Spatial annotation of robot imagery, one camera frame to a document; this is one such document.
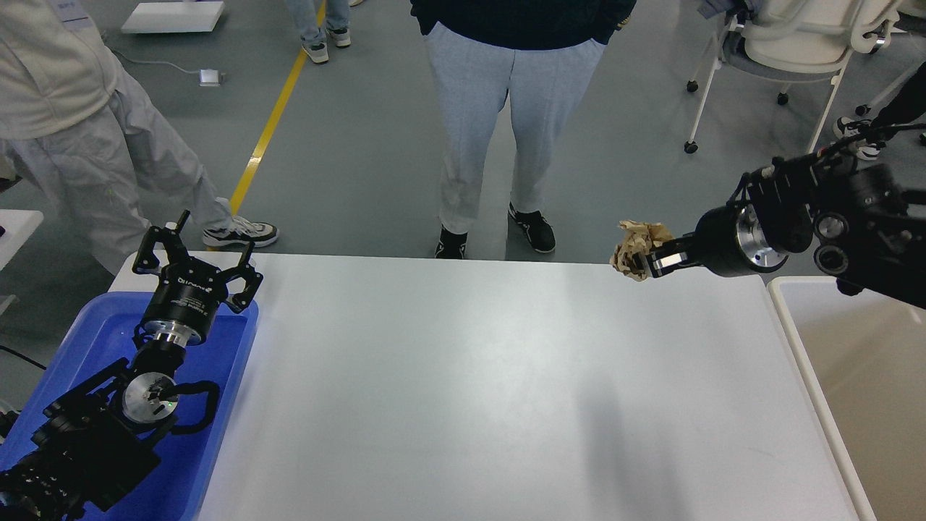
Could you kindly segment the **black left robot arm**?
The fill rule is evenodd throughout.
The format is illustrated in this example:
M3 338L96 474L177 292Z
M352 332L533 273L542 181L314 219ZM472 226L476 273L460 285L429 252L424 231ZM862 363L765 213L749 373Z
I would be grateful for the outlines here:
M181 238L188 216L146 232L132 270L155 274L158 287L133 332L135 356L103 367L43 409L35 449L2 471L4 520L77 520L87 502L107 511L160 464L159 441L214 422L218 383L179 383L176 374L188 347L208 338L219 307L246 310L263 276L250 262L254 240L228 269L189 254Z

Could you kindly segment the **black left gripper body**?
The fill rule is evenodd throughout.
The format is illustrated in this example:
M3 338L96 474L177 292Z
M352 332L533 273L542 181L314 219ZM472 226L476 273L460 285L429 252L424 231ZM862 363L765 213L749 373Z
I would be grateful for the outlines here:
M201 260L166 265L160 271L153 299L143 313L142 330L153 334L173 324L176 329L188 330L189 345L204 343L219 305L227 297L219 273L218 267Z

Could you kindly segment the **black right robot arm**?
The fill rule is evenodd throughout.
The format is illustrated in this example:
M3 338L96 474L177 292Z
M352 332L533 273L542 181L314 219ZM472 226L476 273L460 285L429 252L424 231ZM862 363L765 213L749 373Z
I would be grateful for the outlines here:
M909 208L924 205L924 191L900 187L886 165L864 167L848 152L882 134L861 132L745 172L692 233L634 253L629 264L654 278L692 267L751 276L813 248L817 269L836 278L843 294L869 289L923 308L925 224Z

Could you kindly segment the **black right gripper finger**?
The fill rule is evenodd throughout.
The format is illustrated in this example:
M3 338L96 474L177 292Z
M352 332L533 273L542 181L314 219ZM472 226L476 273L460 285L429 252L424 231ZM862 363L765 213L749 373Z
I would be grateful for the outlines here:
M642 280L658 279L678 270L700 266L701 261L687 250L653 250L641 254Z
M680 254L688 253L692 247L695 246L697 237L695 233L689 233L682 235L682 237L675 238L674 240L668 240L663 242L660 246L655 246L652 248L652 254Z

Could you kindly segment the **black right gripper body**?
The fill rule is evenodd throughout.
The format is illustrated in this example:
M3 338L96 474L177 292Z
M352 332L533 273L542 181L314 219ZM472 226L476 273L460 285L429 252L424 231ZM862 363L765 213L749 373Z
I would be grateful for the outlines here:
M717 276L773 273L788 258L768 244L750 204L714 208L697 222L691 260Z

